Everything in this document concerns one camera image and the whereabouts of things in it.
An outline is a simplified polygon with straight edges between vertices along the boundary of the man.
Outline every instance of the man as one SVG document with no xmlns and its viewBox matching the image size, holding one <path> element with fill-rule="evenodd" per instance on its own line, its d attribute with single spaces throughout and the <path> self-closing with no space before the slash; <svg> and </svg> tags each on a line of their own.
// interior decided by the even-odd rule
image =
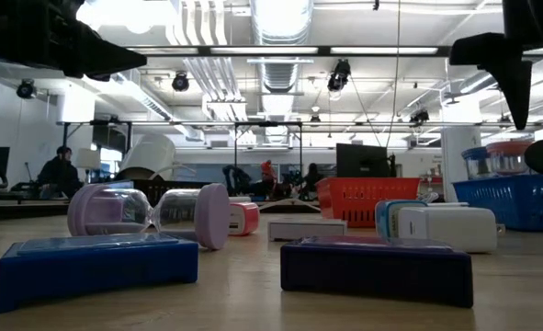
<svg viewBox="0 0 543 331">
<path fill-rule="evenodd" d="M 41 199 L 59 198 L 62 193 L 72 198 L 81 188 L 77 169 L 71 165 L 72 154 L 71 148 L 61 146 L 57 148 L 57 156 L 44 165 L 39 175 Z"/>
</svg>

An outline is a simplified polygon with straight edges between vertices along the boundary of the red lid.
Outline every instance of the red lid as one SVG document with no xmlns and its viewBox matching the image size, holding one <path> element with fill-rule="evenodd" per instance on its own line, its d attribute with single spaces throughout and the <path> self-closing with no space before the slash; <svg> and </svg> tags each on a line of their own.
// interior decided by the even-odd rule
<svg viewBox="0 0 543 331">
<path fill-rule="evenodd" d="M 531 142 L 502 142 L 487 145 L 488 153 L 505 153 L 512 155 L 524 154 Z"/>
</svg>

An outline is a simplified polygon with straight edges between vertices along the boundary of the wooden table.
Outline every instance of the wooden table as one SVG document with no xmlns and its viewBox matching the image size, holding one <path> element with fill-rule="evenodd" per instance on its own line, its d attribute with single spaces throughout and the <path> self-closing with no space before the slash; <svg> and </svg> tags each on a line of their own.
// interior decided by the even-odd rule
<svg viewBox="0 0 543 331">
<path fill-rule="evenodd" d="M 508 233 L 496 254 L 473 257 L 476 293 L 469 310 L 283 292 L 281 244 L 268 243 L 265 228 L 232 238 L 219 252 L 202 252 L 196 284 L 41 302 L 0 314 L 0 330 L 543 330 L 543 234 Z M 13 242 L 63 235 L 64 217 L 2 221 L 0 256 Z"/>
</svg>

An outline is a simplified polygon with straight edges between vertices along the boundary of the person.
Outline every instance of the person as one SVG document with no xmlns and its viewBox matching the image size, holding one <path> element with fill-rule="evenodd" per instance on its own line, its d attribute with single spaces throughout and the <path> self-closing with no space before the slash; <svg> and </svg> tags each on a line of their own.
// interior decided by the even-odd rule
<svg viewBox="0 0 543 331">
<path fill-rule="evenodd" d="M 302 189 L 304 195 L 309 196 L 310 193 L 316 193 L 316 183 L 318 183 L 324 176 L 318 173 L 318 165 L 312 163 L 308 165 L 308 175 L 304 177 L 305 186 Z"/>
<path fill-rule="evenodd" d="M 83 186 L 77 169 L 71 165 L 72 154 L 71 148 L 61 146 L 57 148 L 57 155 L 40 170 L 41 199 L 60 198 L 62 193 L 67 198 L 72 198 Z"/>
</svg>

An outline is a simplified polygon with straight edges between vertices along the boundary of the blue plastic container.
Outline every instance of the blue plastic container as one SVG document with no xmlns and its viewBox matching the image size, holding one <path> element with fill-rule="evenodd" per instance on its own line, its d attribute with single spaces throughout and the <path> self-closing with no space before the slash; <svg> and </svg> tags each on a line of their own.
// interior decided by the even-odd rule
<svg viewBox="0 0 543 331">
<path fill-rule="evenodd" d="M 281 247 L 281 288 L 473 305 L 470 256 L 430 240 L 302 238 Z"/>
<path fill-rule="evenodd" d="M 470 180 L 454 184 L 458 200 L 493 211 L 496 222 L 543 232 L 543 175 Z"/>
<path fill-rule="evenodd" d="M 15 243 L 0 259 L 0 313 L 23 302 L 198 279 L 198 244 L 166 234 Z"/>
<path fill-rule="evenodd" d="M 493 177 L 492 162 L 485 147 L 468 149 L 461 153 L 467 166 L 467 177 L 469 179 L 480 179 Z"/>
</svg>

